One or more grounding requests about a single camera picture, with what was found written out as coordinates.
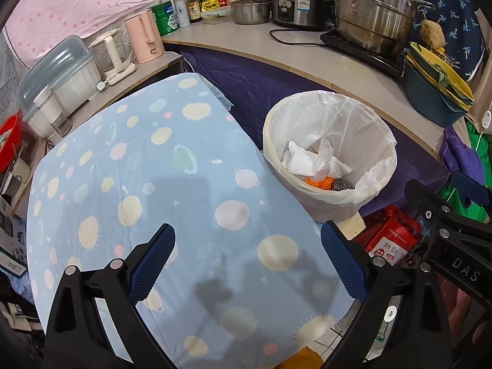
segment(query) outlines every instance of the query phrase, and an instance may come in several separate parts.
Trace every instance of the orange cloth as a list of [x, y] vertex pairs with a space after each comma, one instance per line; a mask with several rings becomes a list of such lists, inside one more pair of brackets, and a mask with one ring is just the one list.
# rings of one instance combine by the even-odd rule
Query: orange cloth
[[319, 369], [323, 365], [321, 357], [309, 347], [304, 347], [275, 367], [275, 369]]
[[306, 177], [305, 182], [310, 186], [320, 188], [322, 190], [331, 190], [331, 185], [335, 179], [331, 176], [326, 176], [323, 181], [313, 181], [310, 177]]

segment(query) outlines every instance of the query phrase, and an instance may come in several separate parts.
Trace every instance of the pink electric kettle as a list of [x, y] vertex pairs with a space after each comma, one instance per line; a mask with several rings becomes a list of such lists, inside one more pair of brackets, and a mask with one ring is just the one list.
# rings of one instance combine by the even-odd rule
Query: pink electric kettle
[[135, 59], [139, 64], [152, 61], [162, 55], [162, 43], [156, 19], [151, 9], [139, 12], [125, 21]]

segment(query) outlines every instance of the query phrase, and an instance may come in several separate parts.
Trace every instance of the kitchen counter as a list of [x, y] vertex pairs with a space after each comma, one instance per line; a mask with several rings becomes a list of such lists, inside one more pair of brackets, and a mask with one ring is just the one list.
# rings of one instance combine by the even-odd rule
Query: kitchen counter
[[[252, 26], [237, 25], [232, 21], [217, 25], [201, 22], [162, 39], [164, 43], [203, 47], [254, 59], [353, 97], [373, 108], [384, 120], [439, 160], [443, 128], [414, 110], [403, 89], [393, 79], [328, 48], [277, 43], [268, 33], [272, 29], [280, 27], [271, 22]], [[319, 44], [321, 33], [281, 32], [276, 37], [289, 43]], [[462, 139], [467, 138], [463, 119], [455, 124], [455, 128]]]
[[[181, 56], [176, 53], [165, 53], [161, 57], [156, 58], [152, 61], [146, 62], [144, 64], [135, 64], [137, 69], [131, 75], [125, 77], [123, 80], [116, 83], [114, 86], [107, 86], [102, 92], [100, 92], [96, 97], [94, 97], [91, 101], [86, 102], [81, 105], [71, 116], [70, 120], [72, 121], [72, 129], [70, 133], [72, 133], [79, 126], [84, 124], [88, 119], [90, 119], [93, 115], [108, 107], [112, 103], [115, 103], [122, 96], [124, 96], [127, 92], [131, 91], [141, 83], [145, 82], [152, 76], [156, 75], [160, 71], [168, 68], [170, 65], [176, 63], [181, 59]], [[62, 140], [58, 134], [56, 134], [51, 141], [54, 145], [58, 144]], [[31, 172], [29, 175], [29, 179], [26, 183], [22, 184], [17, 190], [17, 193], [12, 198], [12, 204], [10, 212], [18, 213], [21, 215], [22, 209], [19, 209], [21, 205], [21, 201], [24, 199], [28, 191], [30, 190], [31, 183], [34, 176], [34, 171], [38, 166], [39, 162], [46, 155], [46, 140], [38, 138], [36, 140], [36, 144], [31, 152], [30, 156], [30, 168]]]

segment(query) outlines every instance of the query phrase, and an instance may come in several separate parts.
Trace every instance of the red bowl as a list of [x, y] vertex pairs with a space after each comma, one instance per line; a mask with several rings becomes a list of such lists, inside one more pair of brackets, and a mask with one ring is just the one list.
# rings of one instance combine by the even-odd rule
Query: red bowl
[[12, 129], [7, 140], [4, 141], [0, 148], [0, 172], [7, 169], [8, 164], [10, 164], [14, 158], [14, 149], [12, 148], [12, 145], [14, 145], [14, 148], [17, 151], [19, 144], [21, 143], [20, 123], [21, 119], [19, 118], [19, 115], [14, 114], [3, 123], [2, 127], [0, 127], [0, 135], [7, 130]]

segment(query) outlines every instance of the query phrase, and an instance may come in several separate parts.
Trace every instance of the green cloth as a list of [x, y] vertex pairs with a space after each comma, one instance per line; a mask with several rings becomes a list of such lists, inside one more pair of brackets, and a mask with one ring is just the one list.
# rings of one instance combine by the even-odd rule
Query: green cloth
[[[470, 144], [471, 148], [476, 148], [478, 139], [480, 138], [480, 133], [478, 133], [473, 125], [469, 122], [466, 123], [466, 129], [470, 136]], [[489, 142], [485, 137], [480, 139], [480, 145], [478, 146], [478, 156], [480, 161], [482, 161], [482, 165], [484, 167], [485, 173], [485, 185], [488, 187], [492, 187], [492, 173], [490, 171], [490, 160], [489, 160]], [[449, 195], [453, 192], [454, 187], [451, 185], [451, 178], [448, 179], [446, 184], [442, 186], [441, 190], [439, 190], [439, 196], [447, 200]], [[479, 222], [484, 222], [486, 218], [485, 210], [482, 207], [479, 207], [475, 203], [472, 203], [470, 208], [463, 208], [461, 201], [459, 200], [458, 192], [455, 191], [449, 200], [449, 203], [454, 207], [456, 213], [465, 216], [470, 219], [478, 220]]]

